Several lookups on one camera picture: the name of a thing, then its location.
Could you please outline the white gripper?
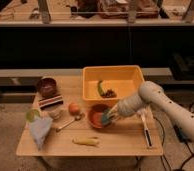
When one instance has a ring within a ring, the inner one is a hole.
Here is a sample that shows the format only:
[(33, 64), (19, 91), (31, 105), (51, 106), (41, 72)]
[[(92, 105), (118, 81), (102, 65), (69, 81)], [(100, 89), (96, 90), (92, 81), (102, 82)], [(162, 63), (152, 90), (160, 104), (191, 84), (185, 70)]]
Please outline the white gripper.
[(108, 115), (108, 120), (106, 121), (106, 125), (111, 125), (117, 122), (118, 117), (119, 117), (119, 112), (118, 112), (118, 105), (114, 105), (113, 107), (108, 107), (102, 112), (103, 116)]

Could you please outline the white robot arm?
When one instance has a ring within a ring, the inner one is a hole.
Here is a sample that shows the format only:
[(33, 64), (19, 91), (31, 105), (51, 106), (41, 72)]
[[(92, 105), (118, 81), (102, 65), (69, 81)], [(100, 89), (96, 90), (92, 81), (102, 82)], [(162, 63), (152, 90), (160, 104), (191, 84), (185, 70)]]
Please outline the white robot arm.
[(120, 99), (102, 114), (101, 123), (110, 124), (118, 116), (130, 117), (151, 104), (163, 110), (194, 142), (194, 114), (168, 98), (164, 90), (152, 81), (143, 82), (135, 93)]

